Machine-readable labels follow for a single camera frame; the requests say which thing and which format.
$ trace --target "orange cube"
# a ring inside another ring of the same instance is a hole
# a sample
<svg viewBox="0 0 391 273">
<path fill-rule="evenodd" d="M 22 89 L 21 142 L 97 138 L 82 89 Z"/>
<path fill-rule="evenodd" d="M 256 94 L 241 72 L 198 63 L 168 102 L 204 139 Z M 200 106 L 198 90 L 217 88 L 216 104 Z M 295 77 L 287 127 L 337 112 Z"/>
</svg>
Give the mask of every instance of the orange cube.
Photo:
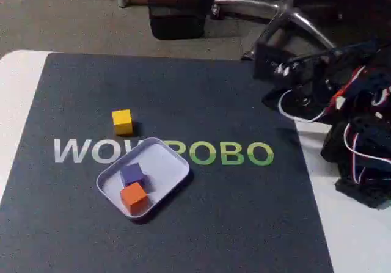
<svg viewBox="0 0 391 273">
<path fill-rule="evenodd" d="M 121 191 L 121 201 L 132 215 L 148 208 L 149 199 L 139 183 L 133 183 Z"/>
</svg>

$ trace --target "robotic arm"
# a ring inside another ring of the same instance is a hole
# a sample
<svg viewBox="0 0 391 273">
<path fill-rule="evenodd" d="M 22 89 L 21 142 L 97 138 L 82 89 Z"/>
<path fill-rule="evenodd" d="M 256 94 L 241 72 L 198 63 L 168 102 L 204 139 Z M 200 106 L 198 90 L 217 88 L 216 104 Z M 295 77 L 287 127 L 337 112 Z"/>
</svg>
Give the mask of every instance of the robotic arm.
<svg viewBox="0 0 391 273">
<path fill-rule="evenodd" d="M 370 41 L 299 57 L 269 50 L 260 45 L 255 61 L 255 78 L 275 85 L 265 105 L 332 125 L 321 155 L 338 164 L 337 190 L 382 206 L 391 198 L 391 46 Z"/>
</svg>

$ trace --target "small tray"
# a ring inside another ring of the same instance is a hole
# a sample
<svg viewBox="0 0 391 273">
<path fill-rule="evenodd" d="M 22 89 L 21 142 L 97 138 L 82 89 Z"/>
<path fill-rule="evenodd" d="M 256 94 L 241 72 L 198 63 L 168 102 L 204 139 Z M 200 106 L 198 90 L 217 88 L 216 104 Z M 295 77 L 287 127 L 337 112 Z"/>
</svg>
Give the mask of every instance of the small tray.
<svg viewBox="0 0 391 273">
<path fill-rule="evenodd" d="M 120 169 L 138 163 L 145 175 L 143 188 L 148 194 L 150 206 L 140 214 L 133 215 L 121 201 L 123 189 Z M 136 220 L 144 217 L 189 173 L 189 163 L 161 140 L 150 137 L 143 140 L 129 153 L 99 174 L 97 188 L 126 217 Z"/>
</svg>

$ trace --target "mouse pad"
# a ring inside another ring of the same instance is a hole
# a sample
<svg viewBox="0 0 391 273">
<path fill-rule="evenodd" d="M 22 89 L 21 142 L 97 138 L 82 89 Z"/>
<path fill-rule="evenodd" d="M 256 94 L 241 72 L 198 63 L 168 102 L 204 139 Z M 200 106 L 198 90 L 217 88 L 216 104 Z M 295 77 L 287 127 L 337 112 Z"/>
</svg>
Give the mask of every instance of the mouse pad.
<svg viewBox="0 0 391 273">
<path fill-rule="evenodd" d="M 2 272 L 332 272 L 294 123 L 252 63 L 50 54 L 0 206 Z M 130 109 L 135 136 L 113 131 Z M 146 137 L 189 179 L 140 223 L 97 176 Z"/>
</svg>

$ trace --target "yellow cube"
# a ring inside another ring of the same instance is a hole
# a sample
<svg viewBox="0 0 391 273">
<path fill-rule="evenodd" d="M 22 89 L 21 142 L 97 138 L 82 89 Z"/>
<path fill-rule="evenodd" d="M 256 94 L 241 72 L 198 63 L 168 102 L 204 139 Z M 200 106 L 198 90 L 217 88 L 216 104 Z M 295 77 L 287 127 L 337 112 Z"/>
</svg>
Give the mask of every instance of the yellow cube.
<svg viewBox="0 0 391 273">
<path fill-rule="evenodd" d="M 133 133 L 132 118 L 129 109 L 113 111 L 112 121 L 114 124 L 114 131 L 118 136 L 130 135 Z"/>
</svg>

